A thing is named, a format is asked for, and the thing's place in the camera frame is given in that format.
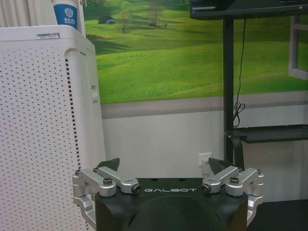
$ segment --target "power outlet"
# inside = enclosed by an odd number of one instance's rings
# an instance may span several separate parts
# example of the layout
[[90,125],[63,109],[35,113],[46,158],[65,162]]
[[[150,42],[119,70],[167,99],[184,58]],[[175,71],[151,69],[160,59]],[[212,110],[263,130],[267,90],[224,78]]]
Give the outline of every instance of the power outlet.
[[212,157],[212,153],[198,153],[198,166],[202,167],[204,161],[208,161],[208,159]]

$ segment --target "television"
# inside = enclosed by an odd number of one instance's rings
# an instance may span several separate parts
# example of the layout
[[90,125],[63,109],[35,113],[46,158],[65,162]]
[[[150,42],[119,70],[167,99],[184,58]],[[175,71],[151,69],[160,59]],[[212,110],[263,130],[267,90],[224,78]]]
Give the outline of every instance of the television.
[[308,14],[308,0],[190,0],[191,18],[255,18]]

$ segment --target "screw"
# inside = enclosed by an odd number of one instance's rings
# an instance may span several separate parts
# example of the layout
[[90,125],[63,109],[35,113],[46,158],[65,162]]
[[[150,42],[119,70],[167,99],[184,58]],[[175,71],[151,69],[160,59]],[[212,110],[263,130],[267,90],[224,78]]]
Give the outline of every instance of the screw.
[[138,184],[135,184],[132,188],[131,188],[131,193],[132,194],[138,194],[141,191],[141,186]]
[[230,183],[231,184],[239,184],[240,183],[240,179],[238,179],[237,177],[231,177],[230,178]]
[[211,186],[210,186],[209,184],[203,184],[203,185],[201,186],[201,190],[202,190],[204,193],[208,194],[208,193],[211,192]]
[[111,179],[111,178],[104,178],[103,184],[104,184],[105,186],[112,185],[112,179]]

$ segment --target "curtain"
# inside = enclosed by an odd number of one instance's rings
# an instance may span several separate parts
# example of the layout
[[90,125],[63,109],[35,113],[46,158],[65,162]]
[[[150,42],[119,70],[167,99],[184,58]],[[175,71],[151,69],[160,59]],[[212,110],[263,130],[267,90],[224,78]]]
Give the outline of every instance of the curtain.
[[51,0],[0,0],[0,27],[56,24]]

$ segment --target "power cord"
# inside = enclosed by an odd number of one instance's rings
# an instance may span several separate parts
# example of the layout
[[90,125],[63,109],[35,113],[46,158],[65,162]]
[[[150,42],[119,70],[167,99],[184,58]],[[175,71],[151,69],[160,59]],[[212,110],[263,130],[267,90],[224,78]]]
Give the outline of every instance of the power cord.
[[234,116],[233,116],[233,123],[235,122],[235,119],[237,119],[237,124],[234,125],[234,128],[237,128],[240,125],[240,113],[246,108],[245,103],[241,103],[239,101],[239,95],[242,87],[242,66],[243,66],[243,57],[244,57],[244,48],[245,48],[245,33],[246,33],[246,19],[244,19],[244,28],[243,28],[243,46],[242,46],[242,55],[241,55],[241,64],[240,64],[240,77],[239,77],[239,90],[237,91],[237,96],[236,96],[236,103],[234,105]]

